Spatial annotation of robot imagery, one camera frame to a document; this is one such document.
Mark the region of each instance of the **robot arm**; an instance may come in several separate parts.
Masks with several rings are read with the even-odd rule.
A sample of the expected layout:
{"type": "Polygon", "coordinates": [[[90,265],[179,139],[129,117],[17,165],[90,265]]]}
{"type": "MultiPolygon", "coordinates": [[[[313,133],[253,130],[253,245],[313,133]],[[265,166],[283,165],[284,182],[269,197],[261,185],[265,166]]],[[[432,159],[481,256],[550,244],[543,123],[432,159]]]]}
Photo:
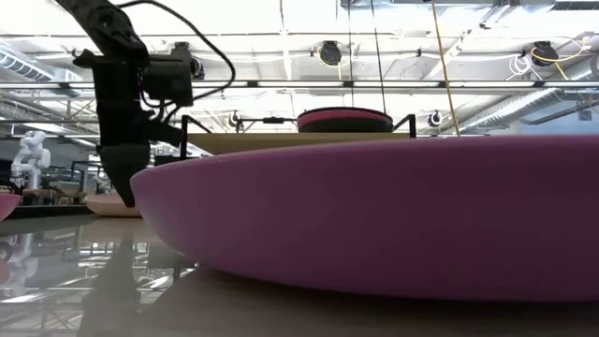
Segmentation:
{"type": "Polygon", "coordinates": [[[10,171],[16,185],[23,186],[23,174],[29,175],[29,188],[39,188],[40,169],[46,169],[50,166],[50,151],[43,148],[42,142],[46,139],[46,134],[42,131],[28,131],[25,137],[20,141],[19,153],[15,156],[10,166],[10,171]],[[31,156],[27,164],[22,161],[31,156]]]}
{"type": "Polygon", "coordinates": [[[152,111],[141,108],[140,94],[193,106],[193,59],[189,50],[150,56],[122,10],[108,0],[55,0],[66,9],[102,51],[83,51],[73,62],[94,73],[100,126],[97,147],[104,170],[127,207],[135,206],[129,180],[150,162],[150,141],[178,146],[182,133],[152,111]]]}

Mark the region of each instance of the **large pink bowl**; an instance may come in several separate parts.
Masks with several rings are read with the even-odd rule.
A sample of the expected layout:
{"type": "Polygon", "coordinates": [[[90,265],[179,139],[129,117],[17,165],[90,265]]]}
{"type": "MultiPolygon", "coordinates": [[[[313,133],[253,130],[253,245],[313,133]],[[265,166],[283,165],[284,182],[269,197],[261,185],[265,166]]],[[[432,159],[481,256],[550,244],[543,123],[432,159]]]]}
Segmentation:
{"type": "Polygon", "coordinates": [[[295,286],[454,300],[599,300],[599,138],[361,142],[144,170],[181,253],[295,286]]]}

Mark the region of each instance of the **white robot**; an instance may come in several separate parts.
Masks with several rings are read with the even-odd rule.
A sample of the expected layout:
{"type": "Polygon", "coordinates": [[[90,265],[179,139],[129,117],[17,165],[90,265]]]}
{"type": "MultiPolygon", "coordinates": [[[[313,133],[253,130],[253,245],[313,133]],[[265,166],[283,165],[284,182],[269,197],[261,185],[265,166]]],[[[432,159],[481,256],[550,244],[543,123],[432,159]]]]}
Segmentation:
{"type": "Polygon", "coordinates": [[[27,188],[39,189],[41,170],[50,166],[50,151],[43,148],[42,142],[46,134],[42,131],[28,131],[21,139],[19,153],[10,166],[12,181],[19,187],[24,187],[24,174],[28,176],[27,188]],[[27,164],[22,161],[31,157],[27,164]]]}

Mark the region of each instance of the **wooden platform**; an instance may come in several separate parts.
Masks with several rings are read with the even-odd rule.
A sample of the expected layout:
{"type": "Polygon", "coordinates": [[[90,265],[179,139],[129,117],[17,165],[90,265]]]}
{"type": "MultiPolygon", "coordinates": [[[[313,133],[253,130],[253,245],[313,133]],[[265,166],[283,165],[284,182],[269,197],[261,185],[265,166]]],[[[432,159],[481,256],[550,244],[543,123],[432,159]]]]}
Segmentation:
{"type": "Polygon", "coordinates": [[[211,154],[364,140],[410,139],[407,133],[190,134],[187,141],[211,154]]]}

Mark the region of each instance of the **yellow cable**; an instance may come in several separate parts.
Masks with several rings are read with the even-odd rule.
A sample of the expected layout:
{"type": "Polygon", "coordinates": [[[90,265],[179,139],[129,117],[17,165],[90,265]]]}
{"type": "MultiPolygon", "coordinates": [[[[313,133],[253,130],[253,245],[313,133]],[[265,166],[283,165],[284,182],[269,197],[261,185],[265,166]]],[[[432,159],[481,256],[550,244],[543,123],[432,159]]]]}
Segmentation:
{"type": "Polygon", "coordinates": [[[536,51],[536,47],[534,47],[531,50],[531,55],[534,56],[534,57],[536,57],[537,59],[539,59],[541,61],[545,61],[545,62],[563,62],[563,61],[568,61],[568,60],[572,60],[575,57],[579,57],[580,56],[580,54],[584,51],[584,45],[585,45],[585,43],[587,43],[587,41],[583,40],[582,41],[582,45],[580,46],[580,51],[578,51],[576,54],[574,54],[572,56],[569,56],[569,57],[566,57],[566,58],[563,58],[563,59],[548,59],[548,58],[545,58],[545,57],[538,56],[538,55],[536,55],[534,53],[534,51],[536,51]]]}
{"type": "Polygon", "coordinates": [[[569,81],[570,79],[568,79],[568,77],[567,77],[567,76],[565,75],[565,73],[563,72],[562,66],[560,66],[560,64],[559,64],[559,63],[557,63],[557,62],[555,63],[555,66],[558,68],[558,70],[560,70],[560,74],[562,74],[563,78],[564,78],[566,81],[569,81]]]}
{"type": "Polygon", "coordinates": [[[318,54],[318,60],[320,61],[320,63],[321,63],[321,64],[323,64],[323,66],[337,68],[337,72],[339,73],[339,81],[341,81],[341,80],[342,80],[342,77],[341,77],[341,68],[343,68],[344,66],[347,66],[347,65],[349,65],[349,61],[348,61],[348,62],[346,62],[346,63],[345,63],[345,64],[343,64],[343,65],[341,65],[341,64],[338,64],[337,66],[330,66],[330,65],[327,65],[327,64],[325,63],[325,61],[323,61],[323,60],[322,60],[322,57],[320,57],[320,52],[321,52],[321,51],[322,51],[322,47],[318,47],[318,49],[316,50],[316,53],[318,54]]]}
{"type": "Polygon", "coordinates": [[[446,59],[443,55],[443,43],[441,42],[441,33],[439,32],[439,22],[437,21],[437,7],[434,4],[434,0],[431,0],[432,5],[432,16],[434,17],[434,27],[437,31],[437,43],[439,44],[439,55],[441,55],[441,64],[443,65],[443,76],[446,79],[446,89],[447,89],[447,98],[449,99],[449,110],[451,111],[451,119],[453,120],[453,125],[456,128],[456,135],[458,137],[461,136],[460,132],[460,124],[458,119],[456,118],[456,112],[453,109],[453,100],[451,99],[451,88],[449,87],[449,78],[447,76],[447,65],[446,59]]]}

